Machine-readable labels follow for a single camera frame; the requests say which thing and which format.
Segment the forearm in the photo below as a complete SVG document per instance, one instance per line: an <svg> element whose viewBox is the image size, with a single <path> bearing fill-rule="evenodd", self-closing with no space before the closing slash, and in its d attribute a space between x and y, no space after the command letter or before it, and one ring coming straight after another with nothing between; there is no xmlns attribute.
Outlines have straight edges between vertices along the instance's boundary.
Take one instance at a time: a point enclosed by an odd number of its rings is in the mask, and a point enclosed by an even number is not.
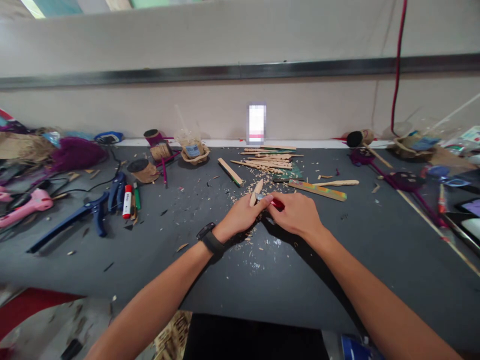
<svg viewBox="0 0 480 360"><path fill-rule="evenodd" d="M87 359L135 359L168 324L211 257L203 242L188 249L128 303Z"/></svg>
<svg viewBox="0 0 480 360"><path fill-rule="evenodd" d="M387 359L461 359L327 229L305 240L330 268Z"/></svg>

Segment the pink glue gun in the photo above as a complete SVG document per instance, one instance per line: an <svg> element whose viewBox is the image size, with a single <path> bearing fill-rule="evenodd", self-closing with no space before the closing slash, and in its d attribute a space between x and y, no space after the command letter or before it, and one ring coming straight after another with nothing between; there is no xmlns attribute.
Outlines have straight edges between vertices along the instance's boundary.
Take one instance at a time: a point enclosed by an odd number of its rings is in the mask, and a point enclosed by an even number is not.
<svg viewBox="0 0 480 360"><path fill-rule="evenodd" d="M10 196L10 194L7 192L7 188L6 187L3 187L3 186L0 186L0 202L2 203L9 203L11 202L13 199L12 197Z"/></svg>
<svg viewBox="0 0 480 360"><path fill-rule="evenodd" d="M34 212L48 210L54 205L49 193L45 190L35 189L30 196L30 201L25 205L0 218L0 229L10 226Z"/></svg>

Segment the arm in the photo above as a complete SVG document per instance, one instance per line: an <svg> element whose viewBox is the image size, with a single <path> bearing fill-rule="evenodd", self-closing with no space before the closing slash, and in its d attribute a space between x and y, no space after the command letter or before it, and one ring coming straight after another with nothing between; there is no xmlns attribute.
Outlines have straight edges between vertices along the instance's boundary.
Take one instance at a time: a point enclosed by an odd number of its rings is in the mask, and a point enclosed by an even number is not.
<svg viewBox="0 0 480 360"><path fill-rule="evenodd" d="M273 193L285 205L268 207L275 222L301 236L325 261L375 344L387 359L461 359L422 319L353 257L322 225L314 201Z"/></svg>
<svg viewBox="0 0 480 360"><path fill-rule="evenodd" d="M213 229L213 234L225 243L233 235L247 230L272 199L266 196L250 207L250 194L242 197ZM127 304L92 346L86 359L135 359L169 323L211 257L212 253L202 241L188 249Z"/></svg>

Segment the metal rail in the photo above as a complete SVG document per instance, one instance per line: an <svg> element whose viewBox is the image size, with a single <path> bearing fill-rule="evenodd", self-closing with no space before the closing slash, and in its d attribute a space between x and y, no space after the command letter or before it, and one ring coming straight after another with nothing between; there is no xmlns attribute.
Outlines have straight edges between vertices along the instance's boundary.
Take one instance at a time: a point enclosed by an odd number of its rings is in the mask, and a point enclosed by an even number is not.
<svg viewBox="0 0 480 360"><path fill-rule="evenodd" d="M480 53L409 56L403 57L400 65L400 71L403 74L480 71ZM393 74L394 72L395 58L381 57L2 77L0 78L0 90L134 83L381 75Z"/></svg>

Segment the red marker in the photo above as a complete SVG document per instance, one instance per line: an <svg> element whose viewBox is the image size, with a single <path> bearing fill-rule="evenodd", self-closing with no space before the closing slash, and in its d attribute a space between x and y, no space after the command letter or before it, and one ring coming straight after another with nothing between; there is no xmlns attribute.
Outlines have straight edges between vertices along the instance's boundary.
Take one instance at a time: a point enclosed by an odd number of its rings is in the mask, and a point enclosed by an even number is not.
<svg viewBox="0 0 480 360"><path fill-rule="evenodd" d="M123 198L123 214L124 219L130 219L130 211L132 206L132 185L127 184L125 186L125 197Z"/></svg>

